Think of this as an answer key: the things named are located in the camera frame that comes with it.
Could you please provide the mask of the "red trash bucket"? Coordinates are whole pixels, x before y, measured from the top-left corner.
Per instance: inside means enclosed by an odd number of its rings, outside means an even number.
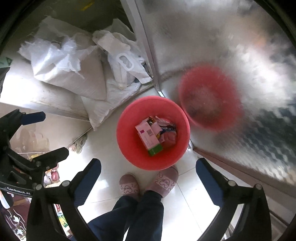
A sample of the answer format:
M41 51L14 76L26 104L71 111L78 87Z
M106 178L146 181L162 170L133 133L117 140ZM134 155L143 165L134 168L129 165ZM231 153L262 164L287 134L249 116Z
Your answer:
M146 96L122 112L116 138L126 160L143 170L158 171L173 166L184 155L190 125L173 101Z

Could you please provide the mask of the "pink left slipper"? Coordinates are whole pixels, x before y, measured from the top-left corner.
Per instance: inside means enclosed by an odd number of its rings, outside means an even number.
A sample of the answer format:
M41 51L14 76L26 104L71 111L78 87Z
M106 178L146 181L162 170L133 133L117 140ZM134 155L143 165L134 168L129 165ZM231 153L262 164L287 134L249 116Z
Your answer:
M125 174L119 180L120 191L123 196L129 196L136 200L140 199L140 188L132 174Z

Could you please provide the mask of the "pink slipper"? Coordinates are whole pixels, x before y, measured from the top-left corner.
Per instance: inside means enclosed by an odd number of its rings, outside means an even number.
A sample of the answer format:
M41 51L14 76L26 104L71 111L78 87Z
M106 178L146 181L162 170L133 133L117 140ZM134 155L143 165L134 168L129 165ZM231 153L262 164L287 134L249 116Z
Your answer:
M178 177L179 173L175 166L161 170L146 190L156 192L165 198L177 184Z
M140 188L132 174L125 174L119 180L120 191L123 196L129 196L136 200L140 199Z

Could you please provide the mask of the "white woven sack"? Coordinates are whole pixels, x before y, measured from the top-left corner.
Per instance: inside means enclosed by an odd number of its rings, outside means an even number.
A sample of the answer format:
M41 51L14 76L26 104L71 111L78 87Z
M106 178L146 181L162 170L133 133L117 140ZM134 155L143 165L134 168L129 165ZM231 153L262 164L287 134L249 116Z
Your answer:
M18 52L30 61L35 79L82 98L94 130L141 87L133 81L123 88L114 77L114 62L102 63L102 51L89 32L50 16Z

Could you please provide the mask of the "person's blue trousers legs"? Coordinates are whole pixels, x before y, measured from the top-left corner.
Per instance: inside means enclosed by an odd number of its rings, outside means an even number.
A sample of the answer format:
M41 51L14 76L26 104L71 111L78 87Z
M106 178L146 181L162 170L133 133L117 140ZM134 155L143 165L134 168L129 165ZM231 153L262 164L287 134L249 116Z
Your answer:
M140 201L122 196L112 211L88 223L99 240L161 240L164 206L162 197L147 191Z

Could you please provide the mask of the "pink right slipper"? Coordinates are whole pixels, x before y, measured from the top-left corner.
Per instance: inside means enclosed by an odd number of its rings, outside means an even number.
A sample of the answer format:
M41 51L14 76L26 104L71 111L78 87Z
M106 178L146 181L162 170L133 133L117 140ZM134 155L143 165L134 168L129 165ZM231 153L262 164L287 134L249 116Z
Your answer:
M179 173L175 166L161 170L146 190L156 192L165 198L177 184L178 177Z

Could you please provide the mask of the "white plastic bag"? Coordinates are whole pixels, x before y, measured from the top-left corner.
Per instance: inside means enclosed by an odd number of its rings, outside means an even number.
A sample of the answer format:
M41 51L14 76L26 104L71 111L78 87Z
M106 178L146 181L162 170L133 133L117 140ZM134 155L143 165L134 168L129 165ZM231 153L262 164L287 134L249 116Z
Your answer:
M152 81L135 34L121 20L114 19L104 30L95 31L92 40L107 54L119 89L126 89L135 79L141 84Z

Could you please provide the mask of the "metallic cabinet door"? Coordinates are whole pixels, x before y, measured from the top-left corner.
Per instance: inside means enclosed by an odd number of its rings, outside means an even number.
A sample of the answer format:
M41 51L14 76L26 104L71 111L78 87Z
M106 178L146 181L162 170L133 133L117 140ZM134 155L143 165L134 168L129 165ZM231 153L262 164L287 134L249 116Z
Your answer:
M295 185L295 28L274 1L136 1L158 85L195 146Z

